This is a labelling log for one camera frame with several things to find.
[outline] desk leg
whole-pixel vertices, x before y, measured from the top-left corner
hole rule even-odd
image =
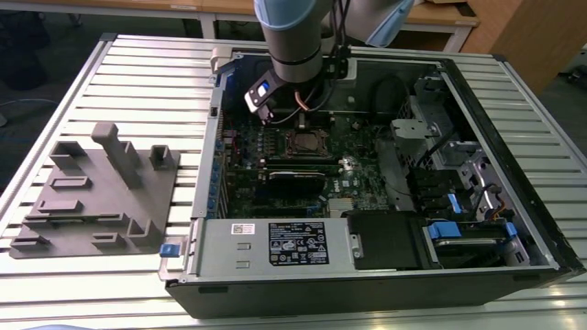
[[[199,13],[201,35],[203,39],[215,39],[215,14]]]
[[[444,46],[444,52],[457,53],[460,52],[460,48],[465,44],[468,34],[470,33],[472,27],[461,26],[456,28],[454,33],[452,33],[450,38],[448,39],[446,45]]]

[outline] motherboard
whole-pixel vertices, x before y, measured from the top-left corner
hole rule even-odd
[[[229,218],[338,217],[388,210],[376,140],[388,127],[332,115],[310,129],[224,122]]]

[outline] power supply label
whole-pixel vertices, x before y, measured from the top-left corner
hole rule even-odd
[[[273,266],[326,265],[324,222],[269,223],[268,262]]]

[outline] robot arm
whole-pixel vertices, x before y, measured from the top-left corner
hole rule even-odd
[[[272,121],[265,102],[273,92],[286,84],[309,82],[321,71],[321,22],[326,14],[334,16],[337,24],[344,24],[348,36],[374,47],[385,47],[412,4],[413,0],[254,0],[273,69],[249,88],[245,102],[264,124]],[[330,28],[340,32],[338,26]]]

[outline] slotted metal table surface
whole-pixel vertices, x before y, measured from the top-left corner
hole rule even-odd
[[[7,256],[10,239],[51,170],[51,145],[75,140],[97,147],[89,139],[95,121],[114,122],[121,140],[131,141],[135,149],[166,144],[181,152],[165,233],[186,234],[211,92],[209,56],[219,45],[264,48],[262,43],[147,36],[99,41],[0,199],[0,329],[50,324],[94,329],[584,328],[587,275],[480,307],[194,320],[162,288],[155,254],[27,260]],[[354,52],[358,57],[369,53],[453,59],[568,242],[587,260],[587,161],[509,64],[485,55]],[[178,271],[181,262],[171,259],[167,270]]]

